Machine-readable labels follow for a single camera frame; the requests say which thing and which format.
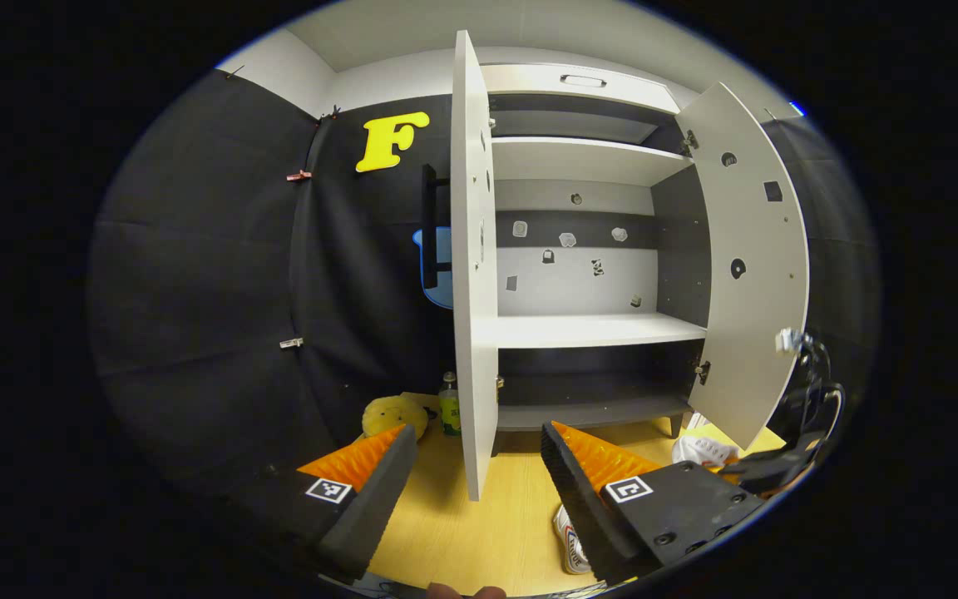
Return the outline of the black backdrop cloth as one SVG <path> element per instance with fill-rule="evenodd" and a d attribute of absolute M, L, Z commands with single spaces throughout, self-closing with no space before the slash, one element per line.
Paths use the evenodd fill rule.
<path fill-rule="evenodd" d="M 260 474 L 351 443 L 369 399 L 456 373 L 450 126 L 452 92 L 331 121 L 216 71 L 141 137 L 95 221 L 91 344 L 172 486 L 229 506 Z M 881 333 L 866 208 L 808 122 L 761 126 L 808 238 L 801 331 L 854 387 Z M 299 170 L 312 178 L 286 181 Z"/>

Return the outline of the white canvas shoe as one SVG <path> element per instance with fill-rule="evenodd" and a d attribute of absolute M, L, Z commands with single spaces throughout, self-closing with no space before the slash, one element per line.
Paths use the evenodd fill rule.
<path fill-rule="evenodd" d="M 682 436 L 670 450 L 670 462 L 673 465 L 696 463 L 715 473 L 723 467 L 740 462 L 740 455 L 738 447 L 733 444 L 720 443 L 709 437 Z"/>
<path fill-rule="evenodd" d="M 554 532 L 556 538 L 561 542 L 562 548 L 562 566 L 564 572 L 569 575 L 588 575 L 592 572 L 588 557 L 585 556 L 580 538 L 575 533 L 573 523 L 571 523 L 569 514 L 563 504 L 554 512 L 552 516 Z"/>

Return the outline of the green bottle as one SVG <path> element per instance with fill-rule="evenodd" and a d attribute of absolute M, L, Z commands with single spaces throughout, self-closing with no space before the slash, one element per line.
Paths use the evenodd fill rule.
<path fill-rule="evenodd" d="M 455 372 L 447 371 L 442 375 L 442 384 L 437 396 L 442 419 L 442 432 L 446 436 L 460 437 L 462 435 L 462 424 Z"/>

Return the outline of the white cabinet door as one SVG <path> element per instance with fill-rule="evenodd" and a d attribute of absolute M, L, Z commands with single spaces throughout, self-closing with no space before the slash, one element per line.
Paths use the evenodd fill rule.
<path fill-rule="evenodd" d="M 742 450 L 767 427 L 793 372 L 785 329 L 802 330 L 810 263 L 801 205 L 782 156 L 757 118 L 721 82 L 678 115 L 692 137 L 711 258 L 702 372 L 689 397 Z"/>
<path fill-rule="evenodd" d="M 450 241 L 462 455 L 478 502 L 494 454 L 499 407 L 496 207 L 489 92 L 467 30 L 457 32 L 450 126 Z"/>

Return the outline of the yellow plush toy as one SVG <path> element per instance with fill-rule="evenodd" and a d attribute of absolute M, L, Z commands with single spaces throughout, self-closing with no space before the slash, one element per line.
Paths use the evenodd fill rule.
<path fill-rule="evenodd" d="M 361 426 L 363 436 L 370 438 L 407 424 L 413 426 L 416 439 L 419 440 L 427 431 L 429 420 L 425 407 L 415 399 L 399 394 L 369 402 L 363 410 Z"/>

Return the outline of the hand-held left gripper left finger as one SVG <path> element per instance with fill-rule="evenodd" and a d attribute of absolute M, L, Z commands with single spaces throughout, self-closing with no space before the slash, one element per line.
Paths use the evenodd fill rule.
<path fill-rule="evenodd" d="M 276 474 L 230 496 L 244 537 L 277 564 L 350 583 L 368 571 L 416 462 L 410 423 Z"/>

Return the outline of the white shoe cabinet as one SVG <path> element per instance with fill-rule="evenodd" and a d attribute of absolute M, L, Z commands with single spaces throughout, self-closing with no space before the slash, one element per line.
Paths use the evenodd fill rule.
<path fill-rule="evenodd" d="M 709 228 L 665 84 L 491 63 L 501 369 L 496 440 L 687 413 L 709 311 Z M 570 75 L 604 88 L 564 85 Z"/>

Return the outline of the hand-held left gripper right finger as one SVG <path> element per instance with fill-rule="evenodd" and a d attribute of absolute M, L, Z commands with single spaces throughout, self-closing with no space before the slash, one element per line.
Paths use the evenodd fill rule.
<path fill-rule="evenodd" d="M 660 467 L 556 421 L 542 425 L 541 455 L 592 572 L 609 587 L 688 560 L 764 504 L 699 463 Z"/>

